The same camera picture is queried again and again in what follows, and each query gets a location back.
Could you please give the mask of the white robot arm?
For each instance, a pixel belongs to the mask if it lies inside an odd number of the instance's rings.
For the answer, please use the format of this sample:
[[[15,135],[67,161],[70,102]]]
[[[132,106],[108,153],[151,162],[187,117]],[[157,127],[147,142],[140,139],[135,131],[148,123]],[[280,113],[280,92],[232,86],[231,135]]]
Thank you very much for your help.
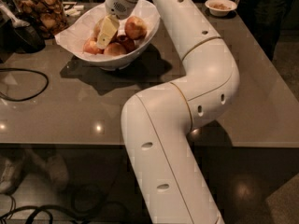
[[[124,19],[138,0],[106,0]],[[187,135],[219,117],[240,76],[227,45],[192,0],[152,0],[185,75],[133,95],[121,112],[124,144],[154,224],[225,224]]]

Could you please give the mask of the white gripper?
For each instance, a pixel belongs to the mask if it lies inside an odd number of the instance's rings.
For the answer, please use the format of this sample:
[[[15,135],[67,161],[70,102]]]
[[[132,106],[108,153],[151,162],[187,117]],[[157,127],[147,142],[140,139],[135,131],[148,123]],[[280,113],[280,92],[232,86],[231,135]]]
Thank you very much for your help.
[[[128,18],[138,0],[105,0],[106,15],[100,22],[97,47],[105,49],[120,27],[119,20]]]

